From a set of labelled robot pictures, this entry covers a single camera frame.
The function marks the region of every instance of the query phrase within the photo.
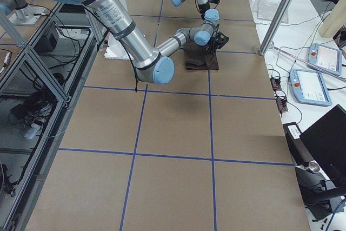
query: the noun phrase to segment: black device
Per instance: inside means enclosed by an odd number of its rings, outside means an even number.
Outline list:
[[[301,134],[301,140],[335,186],[346,186],[346,111],[337,105]]]
[[[38,40],[37,44],[34,47],[34,50],[37,52],[54,51],[58,40],[59,40],[59,33],[56,30],[54,24],[52,23],[49,26],[49,28],[47,28],[46,31],[43,33],[42,37]]]
[[[340,196],[346,195],[346,111],[337,105],[306,131],[296,123],[284,124],[290,152],[297,165],[306,166],[311,160],[328,175],[314,173],[308,167],[296,167],[304,204],[317,220],[333,212],[343,212]]]

